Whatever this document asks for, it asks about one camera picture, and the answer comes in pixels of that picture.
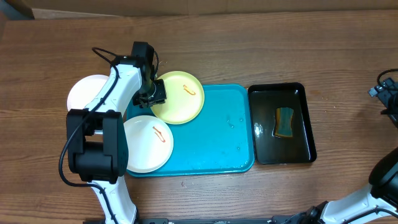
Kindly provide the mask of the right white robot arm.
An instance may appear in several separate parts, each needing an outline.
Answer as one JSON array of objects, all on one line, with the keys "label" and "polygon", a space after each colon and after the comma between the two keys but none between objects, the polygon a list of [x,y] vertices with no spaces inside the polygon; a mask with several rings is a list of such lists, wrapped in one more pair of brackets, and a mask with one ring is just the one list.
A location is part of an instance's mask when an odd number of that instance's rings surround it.
[{"label": "right white robot arm", "polygon": [[369,175],[369,183],[340,200],[323,202],[285,223],[367,223],[397,217],[397,149],[383,157]]}]

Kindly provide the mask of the pale pink plate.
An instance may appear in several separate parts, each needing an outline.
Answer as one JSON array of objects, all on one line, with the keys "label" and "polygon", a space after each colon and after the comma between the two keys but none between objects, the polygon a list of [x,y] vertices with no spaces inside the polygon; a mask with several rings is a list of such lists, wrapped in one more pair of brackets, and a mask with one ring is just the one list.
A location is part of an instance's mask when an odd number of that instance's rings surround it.
[{"label": "pale pink plate", "polygon": [[107,82],[106,75],[90,75],[74,84],[67,97],[67,110],[83,109]]}]

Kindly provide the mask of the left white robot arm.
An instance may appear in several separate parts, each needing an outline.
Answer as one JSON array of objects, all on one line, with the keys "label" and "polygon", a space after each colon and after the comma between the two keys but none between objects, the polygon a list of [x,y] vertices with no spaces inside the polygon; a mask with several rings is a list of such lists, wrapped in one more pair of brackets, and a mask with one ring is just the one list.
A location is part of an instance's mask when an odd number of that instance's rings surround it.
[{"label": "left white robot arm", "polygon": [[124,174],[129,155],[123,114],[133,98],[140,107],[165,101],[162,80],[155,80],[157,52],[115,55],[109,78],[99,93],[82,109],[66,117],[67,141],[58,172],[72,187],[95,192],[105,218],[103,223],[139,223]]}]

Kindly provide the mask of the green yellow sponge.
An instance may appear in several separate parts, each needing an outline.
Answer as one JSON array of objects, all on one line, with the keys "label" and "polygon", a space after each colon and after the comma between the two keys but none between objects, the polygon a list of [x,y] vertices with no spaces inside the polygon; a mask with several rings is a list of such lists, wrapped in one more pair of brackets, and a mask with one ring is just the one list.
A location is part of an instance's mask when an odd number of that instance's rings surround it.
[{"label": "green yellow sponge", "polygon": [[293,137],[293,120],[294,110],[289,107],[277,108],[275,112],[275,128],[274,136],[278,138]]}]

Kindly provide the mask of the yellow plate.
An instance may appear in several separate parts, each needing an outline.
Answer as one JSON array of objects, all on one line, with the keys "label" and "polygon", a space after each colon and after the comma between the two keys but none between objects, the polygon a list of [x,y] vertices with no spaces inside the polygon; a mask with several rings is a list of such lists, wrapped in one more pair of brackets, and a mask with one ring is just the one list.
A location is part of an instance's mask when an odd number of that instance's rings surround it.
[{"label": "yellow plate", "polygon": [[167,99],[151,108],[153,114],[169,124],[184,124],[200,113],[205,102],[202,84],[193,75],[172,71],[160,76],[164,81]]}]

